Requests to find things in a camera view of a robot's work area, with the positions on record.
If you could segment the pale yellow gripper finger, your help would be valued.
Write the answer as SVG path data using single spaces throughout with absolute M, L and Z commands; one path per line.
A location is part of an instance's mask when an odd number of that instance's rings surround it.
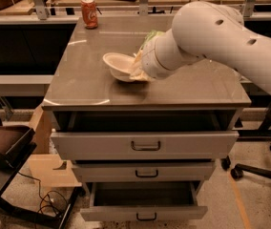
M 141 59 L 142 59 L 142 50 L 139 50 L 132 64 L 130 78 L 135 81 L 151 82 L 154 79 L 151 76 L 149 76 L 146 72 L 144 72 L 144 70 L 142 69 Z

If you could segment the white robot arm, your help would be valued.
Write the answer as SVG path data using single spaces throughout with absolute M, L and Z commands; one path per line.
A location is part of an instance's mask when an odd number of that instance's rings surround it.
M 179 9 L 171 29 L 142 46 L 131 78 L 164 79 L 202 59 L 238 71 L 271 95 L 271 38 L 246 29 L 238 10 L 208 2 Z

